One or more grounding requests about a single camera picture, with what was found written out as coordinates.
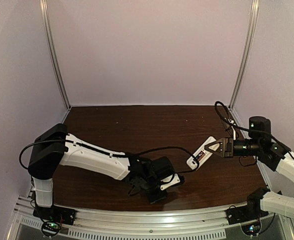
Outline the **white remote control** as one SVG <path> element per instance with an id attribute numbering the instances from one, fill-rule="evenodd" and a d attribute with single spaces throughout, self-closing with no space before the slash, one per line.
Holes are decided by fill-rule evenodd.
<path id="1" fill-rule="evenodd" d="M 191 170 L 197 170 L 212 156 L 211 152 L 205 150 L 205 145 L 210 144 L 214 141 L 216 141 L 216 139 L 213 136 L 209 136 L 203 142 L 203 144 L 193 153 L 196 159 L 194 159 L 192 156 L 187 159 L 186 164 Z"/>

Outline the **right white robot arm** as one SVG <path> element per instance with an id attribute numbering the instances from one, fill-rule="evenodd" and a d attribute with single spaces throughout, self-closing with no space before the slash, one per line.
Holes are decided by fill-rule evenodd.
<path id="1" fill-rule="evenodd" d="M 257 157 L 270 170 L 294 183 L 294 152 L 271 135 L 271 121 L 263 116 L 252 116 L 247 129 L 249 138 L 223 137 L 208 143 L 204 149 L 222 158 Z M 273 212 L 294 219 L 294 197 L 283 196 L 267 188 L 259 188 L 247 197 L 248 211 L 258 216 Z"/>

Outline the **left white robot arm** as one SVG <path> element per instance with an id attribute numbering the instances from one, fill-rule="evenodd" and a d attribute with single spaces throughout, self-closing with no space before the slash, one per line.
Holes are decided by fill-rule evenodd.
<path id="1" fill-rule="evenodd" d="M 150 203 L 167 196 L 167 188 L 181 183 L 170 160 L 107 150 L 68 133 L 58 123 L 35 139 L 27 171 L 32 177 L 35 202 L 53 205 L 53 175 L 59 165 L 77 167 L 125 181 L 147 193 Z"/>

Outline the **front aluminium rail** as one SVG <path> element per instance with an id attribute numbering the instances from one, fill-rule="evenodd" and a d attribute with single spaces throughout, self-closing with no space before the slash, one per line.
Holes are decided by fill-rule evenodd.
<path id="1" fill-rule="evenodd" d="M 245 235 L 245 223 L 229 224 L 227 205 L 192 210 L 130 212 L 69 207 L 72 225 L 63 224 L 53 238 L 40 231 L 42 221 L 33 216 L 31 199 L 19 196 L 6 240 L 294 240 L 290 218 L 277 215 L 256 237 Z"/>

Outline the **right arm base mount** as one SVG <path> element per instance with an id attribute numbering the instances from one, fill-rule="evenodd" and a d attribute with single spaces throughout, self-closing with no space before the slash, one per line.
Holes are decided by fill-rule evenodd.
<path id="1" fill-rule="evenodd" d="M 225 210 L 229 225 L 240 224 L 241 231 L 249 237 L 256 237 L 262 231 L 262 217 L 269 215 L 267 211 L 254 214 L 249 211 L 247 205 L 235 206 L 231 205 Z"/>

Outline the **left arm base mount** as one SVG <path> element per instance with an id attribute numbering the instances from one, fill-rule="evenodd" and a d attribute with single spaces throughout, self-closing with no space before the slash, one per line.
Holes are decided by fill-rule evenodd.
<path id="1" fill-rule="evenodd" d="M 38 217 L 42 224 L 41 232 L 45 237 L 52 238 L 60 233 L 63 225 L 72 226 L 76 210 L 53 205 L 52 207 L 34 206 L 33 216 Z"/>

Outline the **right aluminium frame post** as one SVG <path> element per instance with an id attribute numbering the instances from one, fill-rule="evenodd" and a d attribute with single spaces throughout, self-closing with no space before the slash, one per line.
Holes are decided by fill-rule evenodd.
<path id="1" fill-rule="evenodd" d="M 252 0 L 251 9 L 249 12 L 249 22 L 248 22 L 246 40 L 244 44 L 244 50 L 243 50 L 243 54 L 242 54 L 242 58 L 240 62 L 240 67 L 239 67 L 236 83 L 235 83 L 234 90 L 233 90 L 232 97 L 229 104 L 230 110 L 233 110 L 235 108 L 236 101 L 240 93 L 241 85 L 244 80 L 246 68 L 250 58 L 250 52 L 251 52 L 252 45 L 255 38 L 257 22 L 259 17 L 259 8 L 260 8 L 260 1 Z"/>

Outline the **aluminium frame post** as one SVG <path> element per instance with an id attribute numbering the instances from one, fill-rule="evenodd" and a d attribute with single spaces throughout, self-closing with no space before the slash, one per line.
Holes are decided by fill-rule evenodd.
<path id="1" fill-rule="evenodd" d="M 48 1 L 40 0 L 39 3 L 40 3 L 40 11 L 41 11 L 41 16 L 42 16 L 43 25 L 44 25 L 44 31 L 45 31 L 47 45 L 48 45 L 49 56 L 51 59 L 55 79 L 57 82 L 60 95 L 62 97 L 64 107 L 67 110 L 69 110 L 71 108 L 71 105 L 67 96 L 64 83 L 63 83 L 63 79 L 62 79 L 62 75 L 61 75 L 61 71 L 60 71 L 60 67 L 58 63 L 57 53 L 56 53 L 56 49 L 54 45 L 54 39 L 53 39 L 52 29 L 50 25 L 49 11 L 48 11 Z"/>
<path id="2" fill-rule="evenodd" d="M 248 22 L 246 40 L 244 44 L 244 50 L 243 50 L 243 54 L 242 54 L 242 58 L 240 62 L 240 67 L 239 67 L 236 83 L 235 83 L 234 90 L 233 90 L 232 97 L 229 104 L 230 110 L 233 110 L 235 108 L 236 101 L 240 93 L 241 85 L 244 80 L 246 68 L 250 58 L 250 52 L 251 52 L 252 45 L 255 38 L 257 22 L 259 17 L 259 8 L 260 8 L 260 1 L 252 0 L 251 9 L 249 12 L 249 22 Z"/>

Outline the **left aluminium frame post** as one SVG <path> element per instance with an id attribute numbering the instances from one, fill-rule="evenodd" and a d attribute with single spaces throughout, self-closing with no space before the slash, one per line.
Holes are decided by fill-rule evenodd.
<path id="1" fill-rule="evenodd" d="M 67 96 L 64 83 L 63 83 L 63 79 L 62 79 L 62 75 L 61 75 L 61 71 L 60 71 L 60 67 L 58 63 L 57 53 L 56 53 L 56 49 L 54 45 L 54 39 L 53 39 L 52 29 L 50 25 L 49 11 L 48 11 L 48 1 L 40 0 L 39 3 L 40 3 L 40 11 L 41 11 L 41 16 L 42 16 L 43 25 L 44 25 L 44 31 L 45 31 L 47 45 L 48 45 L 49 56 L 51 59 L 55 79 L 57 82 L 60 95 L 62 97 L 64 107 L 67 110 L 69 110 L 71 108 L 71 105 Z"/>

